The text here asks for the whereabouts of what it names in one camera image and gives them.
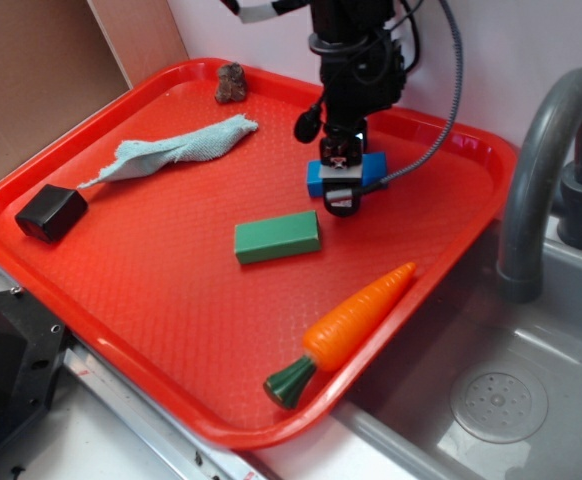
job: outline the sink drain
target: sink drain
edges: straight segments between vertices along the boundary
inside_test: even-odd
[[[487,362],[455,381],[451,409],[473,436],[491,443],[512,443],[542,426],[548,401],[540,381],[527,370],[511,363]]]

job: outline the sink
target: sink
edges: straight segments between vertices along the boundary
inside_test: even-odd
[[[582,478],[582,252],[546,240],[544,291],[497,294],[482,234],[335,416],[417,478]]]

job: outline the black block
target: black block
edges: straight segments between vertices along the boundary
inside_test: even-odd
[[[45,185],[15,216],[22,231],[47,243],[60,240],[87,211],[77,190]]]

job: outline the rag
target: rag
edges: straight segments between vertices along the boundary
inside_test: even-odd
[[[125,140],[115,152],[115,162],[102,168],[97,178],[81,183],[78,188],[146,177],[167,163],[213,160],[227,153],[244,136],[257,129],[256,122],[240,114],[195,132],[157,142]]]

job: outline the red tray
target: red tray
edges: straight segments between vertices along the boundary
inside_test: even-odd
[[[191,429],[253,449],[329,411],[498,212],[516,152],[458,125],[425,166],[336,218],[307,194],[317,142],[292,134],[320,89],[245,68],[247,100],[219,105],[224,63],[163,70],[0,182],[0,266]],[[57,244],[26,237],[14,221],[44,184],[75,188],[97,176],[122,140],[172,137],[238,113],[260,127],[224,157],[82,191],[89,211]],[[375,114],[369,151],[386,152],[394,170],[419,158],[443,123],[398,108]],[[238,263],[236,224],[312,209],[321,252]],[[305,329],[407,261],[418,264],[414,285],[348,363],[318,374],[298,409],[274,405],[262,383],[302,354]]]

